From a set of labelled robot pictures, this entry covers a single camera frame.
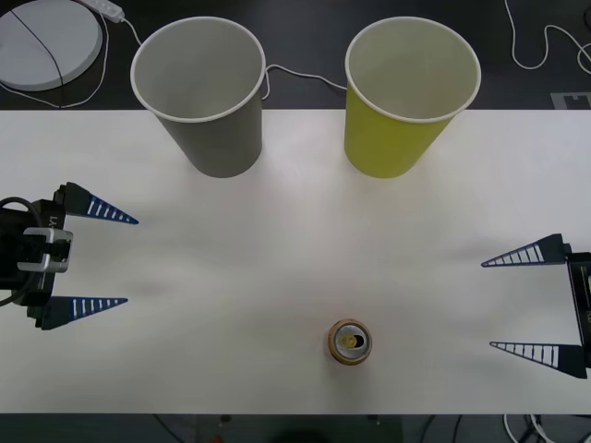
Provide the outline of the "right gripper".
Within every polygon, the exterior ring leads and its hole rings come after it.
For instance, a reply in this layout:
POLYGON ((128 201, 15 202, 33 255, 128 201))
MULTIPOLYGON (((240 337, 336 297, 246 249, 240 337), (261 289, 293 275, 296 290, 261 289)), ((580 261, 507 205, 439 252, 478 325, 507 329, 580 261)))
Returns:
POLYGON ((491 341, 489 346, 570 377, 587 379, 590 368, 590 253, 573 253, 554 233, 485 260, 482 268, 567 264, 581 345, 491 341))

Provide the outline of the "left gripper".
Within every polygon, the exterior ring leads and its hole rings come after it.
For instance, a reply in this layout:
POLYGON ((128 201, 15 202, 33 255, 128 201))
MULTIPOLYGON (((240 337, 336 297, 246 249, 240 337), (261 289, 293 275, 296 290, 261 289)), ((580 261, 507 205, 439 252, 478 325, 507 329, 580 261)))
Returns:
POLYGON ((116 206, 72 182, 59 186, 54 201, 25 198, 1 200, 1 305, 27 308, 35 327, 52 330, 76 320, 102 313, 128 302, 127 298, 52 296, 55 275, 30 273, 19 262, 39 262, 39 240, 24 231, 30 227, 62 229, 66 215, 138 225, 139 221, 116 206))

